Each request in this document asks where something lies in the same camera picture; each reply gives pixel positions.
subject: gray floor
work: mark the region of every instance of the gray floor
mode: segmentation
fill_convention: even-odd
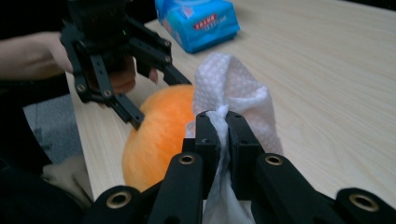
[[[82,153],[70,95],[24,108],[38,143],[53,163]]]

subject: person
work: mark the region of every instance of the person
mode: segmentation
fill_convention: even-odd
[[[0,8],[0,223],[77,223],[84,216],[80,204],[40,177],[51,160],[23,112],[69,93],[64,72],[73,67],[60,41],[66,1],[1,1]],[[156,19],[153,1],[134,0],[126,12],[142,23]],[[125,65],[110,76],[115,93],[135,85],[134,59],[125,57]],[[47,178],[56,174],[52,168]]]

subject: red logo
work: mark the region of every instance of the red logo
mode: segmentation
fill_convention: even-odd
[[[199,21],[199,22],[195,23],[194,29],[195,30],[201,30],[201,29],[205,28],[209,24],[213,23],[216,20],[217,17],[218,17],[218,15],[216,15],[216,14],[213,14],[211,16],[206,17],[202,21]]]

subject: orange object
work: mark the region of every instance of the orange object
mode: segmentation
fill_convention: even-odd
[[[192,85],[171,86],[142,104],[145,119],[131,131],[122,155],[127,186],[144,191],[163,180],[170,160],[181,152],[186,124],[195,119],[193,92]]]

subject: white cloth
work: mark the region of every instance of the white cloth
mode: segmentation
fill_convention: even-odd
[[[272,99],[268,89],[233,55],[209,54],[195,73],[193,112],[209,110],[221,143],[220,162],[206,201],[203,223],[254,223],[249,205],[236,200],[228,165],[228,111],[241,114],[266,152],[282,154],[276,135]],[[186,137],[195,137],[195,121],[186,127]]]

